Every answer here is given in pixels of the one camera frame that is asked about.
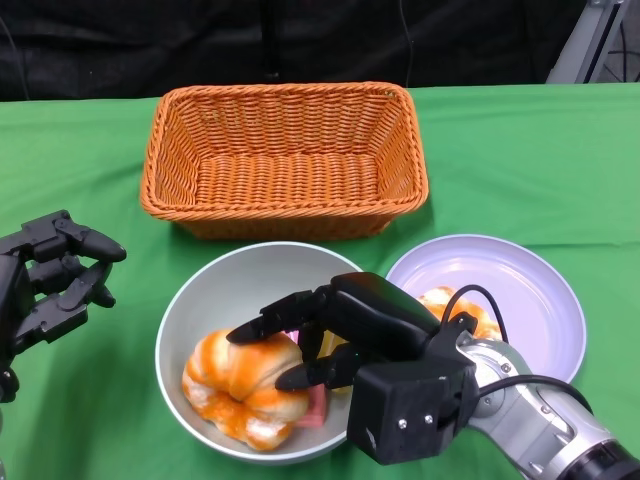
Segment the white bowl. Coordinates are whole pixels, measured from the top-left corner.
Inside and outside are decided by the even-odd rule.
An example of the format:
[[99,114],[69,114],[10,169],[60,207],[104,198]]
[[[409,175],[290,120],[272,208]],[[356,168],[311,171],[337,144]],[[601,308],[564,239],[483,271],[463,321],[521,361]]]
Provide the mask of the white bowl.
[[296,428],[273,452],[256,452],[200,418],[182,392],[182,371],[200,339],[241,325],[290,293],[326,285],[335,275],[361,271],[324,248],[292,242],[252,245],[209,263],[183,285],[164,314],[156,340],[156,374],[169,409],[205,445],[240,460],[286,465],[310,460],[346,439],[351,394],[331,393],[321,428]]

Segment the green tablecloth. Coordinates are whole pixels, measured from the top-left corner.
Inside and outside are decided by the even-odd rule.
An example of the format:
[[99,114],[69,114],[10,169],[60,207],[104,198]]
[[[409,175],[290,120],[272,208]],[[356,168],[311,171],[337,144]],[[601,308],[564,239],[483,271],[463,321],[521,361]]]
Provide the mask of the green tablecloth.
[[[368,240],[327,244],[386,274],[436,236],[520,243],[574,288],[589,328],[575,384],[640,456],[640,85],[425,89],[412,92],[431,182],[429,203]],[[14,362],[2,407],[9,480],[520,478],[488,440],[463,432],[441,457],[380,467],[349,445],[307,464],[265,469],[216,453],[171,416],[153,351],[174,293],[241,243],[201,243],[147,216],[140,173],[156,100],[0,105],[0,234],[51,211],[117,238],[129,258],[113,310]]]

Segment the pink food item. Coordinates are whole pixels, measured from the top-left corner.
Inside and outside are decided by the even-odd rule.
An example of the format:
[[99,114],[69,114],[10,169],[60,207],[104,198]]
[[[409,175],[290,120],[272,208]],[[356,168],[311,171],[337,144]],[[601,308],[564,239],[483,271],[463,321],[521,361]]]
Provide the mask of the pink food item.
[[[287,333],[289,338],[298,343],[298,332]],[[316,385],[309,389],[309,409],[296,422],[296,427],[318,428],[324,425],[327,417],[327,391],[324,385]]]

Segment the black curtain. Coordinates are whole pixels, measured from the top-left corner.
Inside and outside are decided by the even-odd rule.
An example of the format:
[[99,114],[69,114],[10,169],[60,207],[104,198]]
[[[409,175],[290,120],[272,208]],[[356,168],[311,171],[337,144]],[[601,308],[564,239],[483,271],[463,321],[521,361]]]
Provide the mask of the black curtain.
[[[157,96],[185,85],[384,80],[405,85],[399,0],[3,0],[0,100]],[[410,86],[544,82],[584,0],[403,0]]]

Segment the orange wicker basket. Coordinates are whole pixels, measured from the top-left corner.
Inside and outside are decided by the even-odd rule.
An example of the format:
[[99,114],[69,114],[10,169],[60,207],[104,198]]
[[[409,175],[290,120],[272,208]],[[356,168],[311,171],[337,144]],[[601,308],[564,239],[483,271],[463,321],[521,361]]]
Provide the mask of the orange wicker basket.
[[427,193],[411,97],[366,82],[168,93],[140,198],[199,238],[322,241],[379,233]]

